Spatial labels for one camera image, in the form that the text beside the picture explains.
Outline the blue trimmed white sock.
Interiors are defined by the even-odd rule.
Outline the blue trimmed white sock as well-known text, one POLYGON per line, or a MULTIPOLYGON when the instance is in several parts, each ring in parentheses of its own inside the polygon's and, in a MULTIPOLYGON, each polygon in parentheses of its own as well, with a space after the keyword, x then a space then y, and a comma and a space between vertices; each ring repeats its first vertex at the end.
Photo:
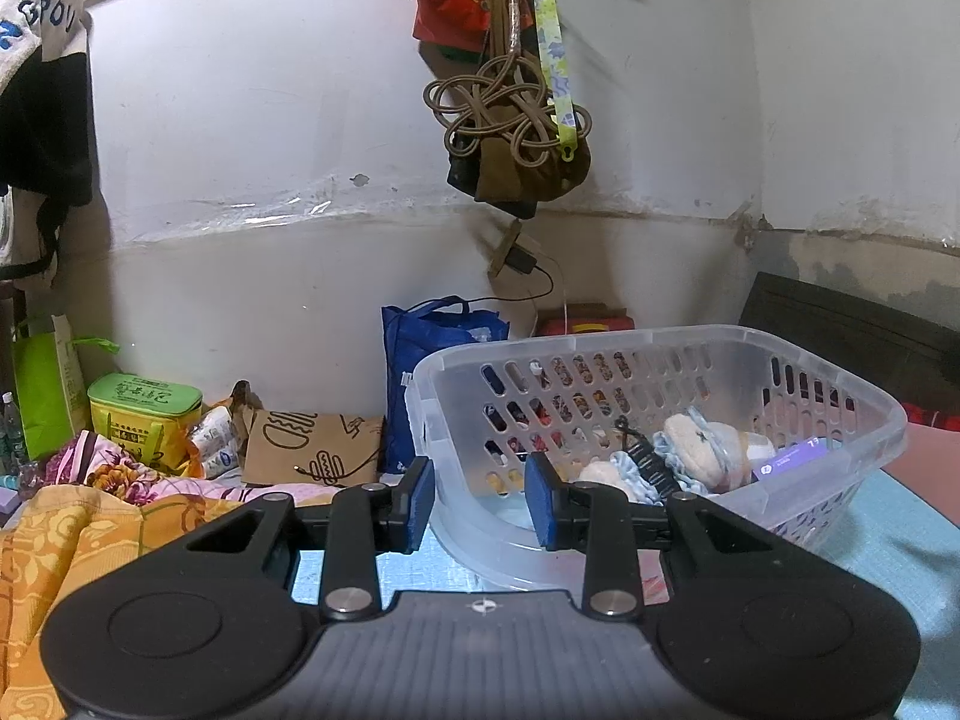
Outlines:
POLYGON ((640 475, 635 460, 623 450, 613 452, 607 460, 592 460, 579 473, 583 483, 599 483, 622 491, 631 504, 658 505, 661 495, 640 475))

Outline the black hair comb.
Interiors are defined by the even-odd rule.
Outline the black hair comb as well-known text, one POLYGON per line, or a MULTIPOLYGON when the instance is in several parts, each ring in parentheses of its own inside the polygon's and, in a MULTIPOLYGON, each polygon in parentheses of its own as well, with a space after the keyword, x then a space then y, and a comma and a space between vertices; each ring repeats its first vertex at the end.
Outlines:
POLYGON ((622 450, 635 463, 640 478, 656 491, 656 500, 663 500, 664 497, 680 491, 674 473, 656 452, 651 440, 635 427, 631 427, 626 416, 615 419, 615 429, 620 433, 622 450))

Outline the brown paper burger bag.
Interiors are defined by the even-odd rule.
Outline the brown paper burger bag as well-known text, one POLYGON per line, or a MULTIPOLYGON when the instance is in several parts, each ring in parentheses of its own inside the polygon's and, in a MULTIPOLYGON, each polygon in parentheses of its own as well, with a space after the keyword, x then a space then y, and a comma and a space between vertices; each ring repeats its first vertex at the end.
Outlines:
POLYGON ((381 457, 381 418, 263 408, 247 380, 224 402, 239 424, 241 478, 252 486, 373 483, 381 457))

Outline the white rolled sock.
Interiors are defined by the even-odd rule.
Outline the white rolled sock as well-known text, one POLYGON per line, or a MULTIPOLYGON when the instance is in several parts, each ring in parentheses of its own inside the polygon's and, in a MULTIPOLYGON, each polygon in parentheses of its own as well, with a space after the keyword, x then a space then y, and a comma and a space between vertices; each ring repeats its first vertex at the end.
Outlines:
POLYGON ((776 455, 768 437, 708 421, 690 408, 669 416, 662 428, 665 455, 675 472, 708 493, 730 493, 754 479, 754 471, 776 455))

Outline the clear plastic perforated basket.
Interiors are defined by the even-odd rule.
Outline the clear plastic perforated basket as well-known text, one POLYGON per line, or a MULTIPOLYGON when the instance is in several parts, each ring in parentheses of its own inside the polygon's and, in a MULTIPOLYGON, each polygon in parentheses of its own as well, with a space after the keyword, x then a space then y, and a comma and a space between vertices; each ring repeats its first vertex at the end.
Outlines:
POLYGON ((903 455, 895 398, 770 333, 734 325, 490 341, 441 349, 405 385, 417 454, 436 470, 431 528, 492 587, 576 590, 578 553, 540 548, 524 461, 576 479, 620 447, 615 419, 647 436, 695 408, 781 450, 812 437, 825 457, 719 495, 719 504, 815 550, 872 472, 903 455))

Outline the white snack packets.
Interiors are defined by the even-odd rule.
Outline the white snack packets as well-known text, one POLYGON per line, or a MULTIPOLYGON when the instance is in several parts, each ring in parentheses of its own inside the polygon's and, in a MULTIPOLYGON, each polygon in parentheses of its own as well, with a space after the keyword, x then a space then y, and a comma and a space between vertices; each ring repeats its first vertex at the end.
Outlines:
POLYGON ((215 479, 239 466, 241 439, 226 406, 206 411, 187 436, 187 449, 199 462, 202 475, 215 479))

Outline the red gift box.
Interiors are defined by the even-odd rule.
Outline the red gift box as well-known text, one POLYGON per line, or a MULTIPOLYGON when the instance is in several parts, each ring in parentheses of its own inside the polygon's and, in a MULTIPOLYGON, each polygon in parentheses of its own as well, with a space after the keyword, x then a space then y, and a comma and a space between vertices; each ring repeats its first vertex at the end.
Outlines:
POLYGON ((570 304, 544 309, 537 314, 534 337, 578 335, 578 333, 623 332, 633 330, 635 321, 623 307, 608 307, 601 302, 570 304))

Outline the purple card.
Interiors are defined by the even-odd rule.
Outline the purple card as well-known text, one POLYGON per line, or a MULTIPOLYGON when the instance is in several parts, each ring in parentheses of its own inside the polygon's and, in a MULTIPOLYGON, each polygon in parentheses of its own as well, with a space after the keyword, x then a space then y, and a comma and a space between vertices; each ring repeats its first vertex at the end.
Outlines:
POLYGON ((830 442, 827 439, 812 437, 781 449, 770 458, 755 461, 752 466, 752 476, 755 481, 779 476, 799 466, 807 465, 817 458, 825 457, 828 452, 830 452, 830 442))

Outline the green yellow lidded box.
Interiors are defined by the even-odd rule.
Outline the green yellow lidded box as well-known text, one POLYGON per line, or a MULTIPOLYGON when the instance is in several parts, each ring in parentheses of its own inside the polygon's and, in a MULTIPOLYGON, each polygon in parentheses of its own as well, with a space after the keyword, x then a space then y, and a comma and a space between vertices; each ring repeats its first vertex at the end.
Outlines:
POLYGON ((198 388, 110 372, 88 387, 93 429, 135 460, 184 476, 189 466, 187 434, 203 411, 198 388))

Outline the pink floral quilt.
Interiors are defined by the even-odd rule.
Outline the pink floral quilt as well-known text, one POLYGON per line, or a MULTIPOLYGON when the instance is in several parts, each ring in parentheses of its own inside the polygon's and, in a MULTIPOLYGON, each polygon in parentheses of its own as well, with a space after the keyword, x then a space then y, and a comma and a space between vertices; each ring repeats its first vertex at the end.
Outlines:
POLYGON ((44 466, 44 484, 71 484, 99 489, 132 505, 148 505, 172 496, 192 496, 245 504, 267 494, 288 494, 296 505, 325 505, 338 493, 317 483, 272 486, 221 483, 217 479, 163 475, 143 465, 120 445, 93 431, 82 431, 44 466))

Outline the orange patterned blanket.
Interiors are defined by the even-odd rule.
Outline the orange patterned blanket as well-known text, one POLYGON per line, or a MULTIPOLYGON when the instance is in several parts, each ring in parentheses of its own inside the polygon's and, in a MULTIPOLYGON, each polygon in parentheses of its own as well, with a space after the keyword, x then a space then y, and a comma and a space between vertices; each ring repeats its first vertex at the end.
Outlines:
POLYGON ((67 715, 39 653, 44 622, 64 596, 235 507, 182 494, 139 507, 99 489, 41 489, 2 532, 3 717, 67 715))

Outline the green paper bag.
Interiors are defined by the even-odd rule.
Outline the green paper bag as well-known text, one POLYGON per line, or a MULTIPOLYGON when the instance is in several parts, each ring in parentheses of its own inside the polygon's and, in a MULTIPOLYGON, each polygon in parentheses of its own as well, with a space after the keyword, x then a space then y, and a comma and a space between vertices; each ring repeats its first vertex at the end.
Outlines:
POLYGON ((75 337, 65 316, 25 320, 13 342, 14 394, 20 408, 26 452, 32 461, 59 452, 91 426, 89 398, 78 349, 91 346, 117 355, 103 337, 75 337))

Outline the dark wooden headboard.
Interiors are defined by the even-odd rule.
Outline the dark wooden headboard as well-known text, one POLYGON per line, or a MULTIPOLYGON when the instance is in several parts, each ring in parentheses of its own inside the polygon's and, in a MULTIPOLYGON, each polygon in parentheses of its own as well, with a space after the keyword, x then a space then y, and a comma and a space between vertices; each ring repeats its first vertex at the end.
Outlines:
POLYGON ((903 405, 947 419, 958 413, 958 333, 877 302, 760 273, 740 314, 828 359, 903 405))

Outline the black white hanging garment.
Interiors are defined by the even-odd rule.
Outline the black white hanging garment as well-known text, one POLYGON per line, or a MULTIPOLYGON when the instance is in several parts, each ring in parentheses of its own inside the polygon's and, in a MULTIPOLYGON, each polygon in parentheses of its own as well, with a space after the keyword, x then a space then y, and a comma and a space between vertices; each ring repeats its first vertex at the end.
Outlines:
POLYGON ((2 278, 49 273, 94 197, 85 0, 2 0, 2 278))

